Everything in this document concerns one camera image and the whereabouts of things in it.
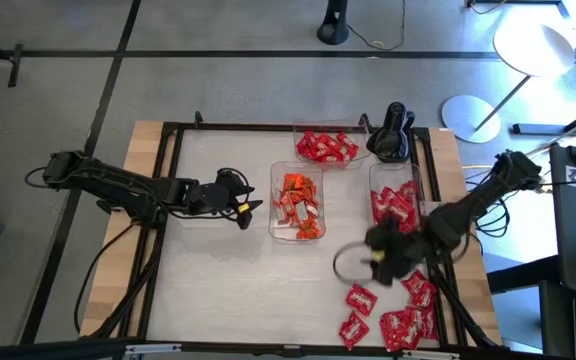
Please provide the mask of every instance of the plastic bin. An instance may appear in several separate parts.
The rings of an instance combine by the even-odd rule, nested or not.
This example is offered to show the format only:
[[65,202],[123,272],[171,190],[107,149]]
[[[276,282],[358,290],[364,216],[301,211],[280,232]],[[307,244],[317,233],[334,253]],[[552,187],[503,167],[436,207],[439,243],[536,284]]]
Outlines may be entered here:
[[417,185],[417,193],[411,201],[414,207],[415,227],[420,225],[420,206],[421,199],[421,179],[419,168],[414,164],[374,164],[370,167],[369,175],[370,193],[368,194],[369,222],[376,224],[375,208],[373,207],[372,192],[381,195],[385,187],[389,187],[395,192],[399,191],[402,185],[413,181]]
[[[281,224],[283,212],[275,204],[281,201],[281,191],[284,186],[284,176],[286,174],[302,174],[315,184],[316,193],[314,199],[317,201],[317,216],[315,221],[321,230],[319,236],[314,239],[298,239],[297,224]],[[291,243],[310,243],[324,236],[326,233],[326,222],[324,221],[324,174],[321,166],[304,162],[280,161],[270,167],[270,219],[268,232],[275,239]]]
[[[343,146],[342,152],[345,153],[347,146],[341,143],[337,139],[337,135],[344,133],[350,141],[358,146],[357,153],[352,160],[345,161],[315,161],[299,153],[297,150],[297,144],[304,138],[306,131],[312,131],[316,137],[321,136],[321,134],[328,134],[333,140],[337,141]],[[366,141],[370,135],[368,130],[368,122],[363,116],[340,119],[340,120],[304,120],[298,119],[293,124],[293,135],[295,138],[295,152],[297,158],[302,161],[309,163],[319,164],[324,170],[328,169],[339,169],[339,170],[353,170],[361,166],[364,160],[370,155],[368,149],[366,149]]]

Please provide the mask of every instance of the gray floor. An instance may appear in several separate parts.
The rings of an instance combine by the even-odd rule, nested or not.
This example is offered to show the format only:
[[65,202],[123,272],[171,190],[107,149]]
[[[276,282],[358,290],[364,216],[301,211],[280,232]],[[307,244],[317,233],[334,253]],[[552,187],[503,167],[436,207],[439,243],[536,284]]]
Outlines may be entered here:
[[[408,1],[406,43],[401,50],[493,51],[492,35],[505,21],[563,21],[555,6],[506,5],[477,16],[462,4],[462,0]],[[323,0],[144,1],[128,47],[366,50],[354,36],[339,48],[316,40],[324,7]],[[129,8],[128,0],[0,1],[0,45],[10,49],[23,42],[27,49],[114,50]],[[387,45],[397,39],[400,1],[356,1],[349,10],[351,24],[368,39]],[[51,152],[83,146],[110,62],[24,58],[15,89],[6,88],[9,70],[0,66],[0,221],[6,224],[0,235],[0,345],[16,341],[64,198],[28,188],[21,178],[44,165]],[[215,122],[291,122],[366,112],[380,123],[385,107],[402,101],[417,113],[417,125],[441,126],[439,107],[447,98],[473,94],[494,104],[521,77],[498,60],[124,59],[95,155],[120,165],[136,120],[190,121],[195,110]],[[529,81],[500,116],[504,128],[515,122],[564,124],[576,118],[576,64],[561,78]],[[460,141],[459,149],[464,165],[487,165],[506,148],[531,150],[545,140],[511,137],[502,131],[485,145]],[[508,236],[482,237],[487,253],[525,262],[556,252],[554,229],[533,234],[526,242],[527,234],[535,231],[529,217],[535,211],[528,203],[539,209],[539,221],[553,229],[548,195],[517,195],[509,201],[513,220]],[[74,300],[88,263],[100,248],[106,222],[94,198],[84,196],[39,341],[76,337],[71,319]],[[521,343],[512,336],[510,340]]]

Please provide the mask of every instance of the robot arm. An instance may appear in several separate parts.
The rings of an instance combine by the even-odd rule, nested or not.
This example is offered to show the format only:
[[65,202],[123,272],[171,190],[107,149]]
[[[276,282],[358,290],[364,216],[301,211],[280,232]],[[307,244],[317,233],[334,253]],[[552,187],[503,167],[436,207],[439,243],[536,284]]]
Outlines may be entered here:
[[123,208],[131,219],[147,228],[162,223],[168,214],[192,218],[219,213],[244,230],[250,224],[252,210],[262,201],[237,200],[237,196],[255,190],[237,173],[243,176],[235,169],[220,169],[214,183],[203,185],[194,179],[152,179],[104,164],[80,151],[64,151],[52,154],[42,177],[51,189],[81,189],[99,197],[97,204],[106,212]]
[[400,233],[394,217],[386,216],[366,232],[365,244],[377,253],[371,262],[372,277],[390,286],[426,259],[436,263],[449,255],[470,231],[472,219],[483,215],[486,208],[508,192],[535,190],[539,187],[541,167],[521,152],[506,151],[497,155],[497,162],[487,179],[463,199],[444,204],[432,211],[420,230]]

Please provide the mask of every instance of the red snack packet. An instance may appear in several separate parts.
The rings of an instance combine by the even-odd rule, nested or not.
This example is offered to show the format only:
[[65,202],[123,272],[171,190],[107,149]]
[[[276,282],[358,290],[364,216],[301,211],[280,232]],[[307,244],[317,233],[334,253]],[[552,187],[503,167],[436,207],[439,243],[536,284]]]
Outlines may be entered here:
[[373,211],[373,215],[376,217],[376,222],[380,222],[381,219],[383,219],[384,215],[386,215],[386,212],[388,211],[389,206],[390,205],[388,202],[383,199],[377,199],[377,201],[375,201],[375,209]]
[[368,334],[368,331],[368,325],[366,325],[355,312],[352,312],[348,320],[341,324],[339,336],[341,336],[346,348],[352,350],[352,348]]
[[343,131],[340,132],[339,134],[337,134],[337,140],[339,140],[341,143],[346,145],[348,150],[352,150],[354,152],[357,152],[357,150],[359,149],[359,146],[357,144],[355,144],[354,142],[352,142],[352,140],[350,140],[350,138],[348,138],[348,136],[346,136],[346,134]]
[[341,154],[333,154],[333,155],[322,156],[317,160],[320,162],[339,162],[339,161],[343,161],[344,158],[343,158],[343,156],[341,156]]
[[374,190],[370,190],[370,204],[372,207],[372,219],[375,221],[375,224],[379,222],[379,219],[377,218],[377,201],[379,200],[379,195],[377,195],[377,192]]
[[408,277],[406,280],[401,280],[401,284],[408,289],[410,295],[415,296],[421,290],[424,283],[427,283],[428,280],[424,277],[424,275],[419,271],[419,269],[415,270],[415,272]]
[[315,136],[314,132],[304,131],[304,137],[306,138],[306,141],[308,142],[308,145],[310,145],[310,147],[317,146],[317,137]]
[[370,315],[375,303],[377,303],[377,296],[359,284],[353,284],[348,295],[346,295],[346,304],[365,317]]
[[424,329],[424,312],[414,306],[406,306],[404,310],[408,317],[408,322],[415,325],[420,331]]
[[315,145],[314,148],[314,152],[315,152],[315,157],[322,157],[322,156],[329,156],[329,155],[334,155],[332,149],[330,149],[328,147],[328,145],[324,144],[321,141],[317,141],[317,144]]
[[387,351],[397,351],[401,349],[401,344],[395,338],[397,330],[403,326],[403,311],[392,311],[381,315],[379,327],[384,338],[384,345]]
[[417,193],[419,193],[419,186],[413,180],[408,181],[407,183],[401,185],[399,187],[399,193],[411,204],[415,203],[415,198],[417,197]]
[[398,331],[398,341],[402,348],[415,350],[417,345],[419,345],[419,340],[421,340],[421,329],[417,328],[417,325],[413,323],[406,324],[403,331]]
[[306,136],[304,136],[297,143],[297,152],[303,154],[304,150],[308,149],[309,147],[310,144],[308,144],[308,139],[306,138]]
[[399,219],[399,231],[409,232],[416,227],[415,208],[399,193],[390,201],[388,211]]
[[395,198],[395,195],[396,195],[395,190],[389,188],[388,186],[385,186],[381,190],[381,194],[379,196],[390,203]]
[[337,141],[335,141],[333,138],[328,137],[326,145],[328,145],[328,147],[331,148],[334,152],[341,154],[341,149],[343,148],[343,146]]
[[424,329],[421,337],[425,339],[439,340],[439,332],[435,325],[435,311],[432,307],[423,311]]
[[411,303],[420,308],[427,308],[432,305],[436,293],[437,289],[435,286],[426,281],[423,285],[421,285],[421,290],[419,293],[413,295]]

